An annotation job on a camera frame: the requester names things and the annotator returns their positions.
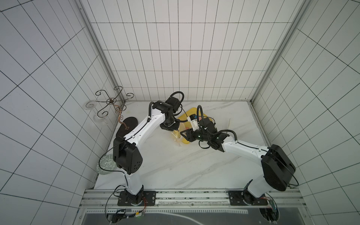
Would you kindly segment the clear resealable zip bag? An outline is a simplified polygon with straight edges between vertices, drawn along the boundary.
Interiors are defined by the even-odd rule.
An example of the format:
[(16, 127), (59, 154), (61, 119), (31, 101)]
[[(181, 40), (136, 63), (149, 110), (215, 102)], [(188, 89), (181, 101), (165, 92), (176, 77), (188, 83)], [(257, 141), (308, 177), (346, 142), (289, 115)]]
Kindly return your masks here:
[(182, 135), (181, 132), (184, 131), (186, 128), (179, 128), (178, 130), (175, 130), (172, 132), (174, 141), (176, 143), (176, 146), (178, 147), (185, 147), (189, 145), (189, 141), (187, 141)]

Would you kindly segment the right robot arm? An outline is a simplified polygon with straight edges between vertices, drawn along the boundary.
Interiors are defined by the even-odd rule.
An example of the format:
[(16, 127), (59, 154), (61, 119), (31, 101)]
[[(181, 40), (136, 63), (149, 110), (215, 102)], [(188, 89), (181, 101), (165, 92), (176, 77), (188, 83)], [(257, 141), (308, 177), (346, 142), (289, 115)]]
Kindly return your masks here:
[(253, 205), (273, 189), (285, 191), (294, 178), (296, 168), (278, 145), (266, 147), (240, 141), (233, 130), (217, 130), (209, 118), (194, 120), (192, 126), (180, 132), (188, 142), (206, 142), (209, 148), (241, 156), (262, 168), (262, 174), (250, 180), (240, 194), (246, 205)]

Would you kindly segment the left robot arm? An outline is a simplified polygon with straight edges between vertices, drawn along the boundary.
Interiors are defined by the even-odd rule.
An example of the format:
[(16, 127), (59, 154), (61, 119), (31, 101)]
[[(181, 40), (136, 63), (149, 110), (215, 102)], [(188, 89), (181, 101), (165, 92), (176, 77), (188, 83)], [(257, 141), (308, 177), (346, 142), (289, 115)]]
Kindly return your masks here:
[(130, 133), (114, 140), (113, 160), (125, 174), (125, 194), (133, 205), (138, 205), (143, 200), (144, 187), (136, 174), (143, 163), (141, 145), (158, 127), (171, 132), (179, 129), (180, 122), (174, 114), (180, 105), (181, 102), (175, 97), (169, 97), (165, 102), (151, 102), (148, 116)]

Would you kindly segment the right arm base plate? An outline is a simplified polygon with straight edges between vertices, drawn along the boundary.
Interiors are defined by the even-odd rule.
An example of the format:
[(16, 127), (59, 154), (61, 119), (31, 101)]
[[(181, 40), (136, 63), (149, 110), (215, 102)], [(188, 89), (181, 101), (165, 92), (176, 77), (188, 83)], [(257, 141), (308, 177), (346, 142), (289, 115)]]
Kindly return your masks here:
[(255, 198), (247, 190), (228, 191), (229, 202), (231, 206), (267, 206), (265, 199)]

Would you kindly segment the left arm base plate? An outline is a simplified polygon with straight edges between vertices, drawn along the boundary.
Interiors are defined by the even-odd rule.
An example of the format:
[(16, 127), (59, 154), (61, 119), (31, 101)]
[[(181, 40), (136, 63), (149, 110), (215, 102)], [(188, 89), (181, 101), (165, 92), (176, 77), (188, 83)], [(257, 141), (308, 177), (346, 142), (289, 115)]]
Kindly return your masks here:
[(120, 192), (118, 206), (154, 206), (156, 191), (140, 191), (137, 195), (132, 195), (128, 191)]

